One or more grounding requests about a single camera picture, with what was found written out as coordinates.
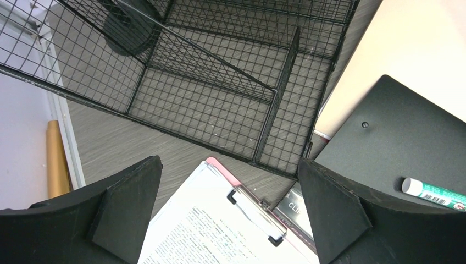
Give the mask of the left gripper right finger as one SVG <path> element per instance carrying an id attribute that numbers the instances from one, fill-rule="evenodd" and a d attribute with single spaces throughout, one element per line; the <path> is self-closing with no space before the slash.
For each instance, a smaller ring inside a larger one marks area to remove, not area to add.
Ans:
<path id="1" fill-rule="evenodd" d="M 320 263 L 465 263 L 465 213 L 421 205 L 301 159 Z"/>

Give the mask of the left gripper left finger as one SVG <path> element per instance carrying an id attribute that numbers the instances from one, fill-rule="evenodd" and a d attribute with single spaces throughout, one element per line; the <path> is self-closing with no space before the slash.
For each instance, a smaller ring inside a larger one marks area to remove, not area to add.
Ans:
<path id="1" fill-rule="evenodd" d="M 148 156 L 27 209 L 1 210 L 1 263 L 137 263 L 162 169 Z"/>

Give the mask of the green white glue stick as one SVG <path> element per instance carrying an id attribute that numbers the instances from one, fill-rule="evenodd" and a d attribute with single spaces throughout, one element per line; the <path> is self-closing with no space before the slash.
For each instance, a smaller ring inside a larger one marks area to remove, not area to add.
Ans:
<path id="1" fill-rule="evenodd" d="M 465 212 L 465 195 L 423 181 L 405 178 L 401 185 L 403 193 L 450 209 Z"/>

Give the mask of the beige folder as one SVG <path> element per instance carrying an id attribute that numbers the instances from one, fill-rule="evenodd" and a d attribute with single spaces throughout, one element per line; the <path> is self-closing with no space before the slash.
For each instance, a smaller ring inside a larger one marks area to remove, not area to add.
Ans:
<path id="1" fill-rule="evenodd" d="M 465 1 L 383 1 L 315 126 L 331 138 L 382 75 L 465 119 Z"/>

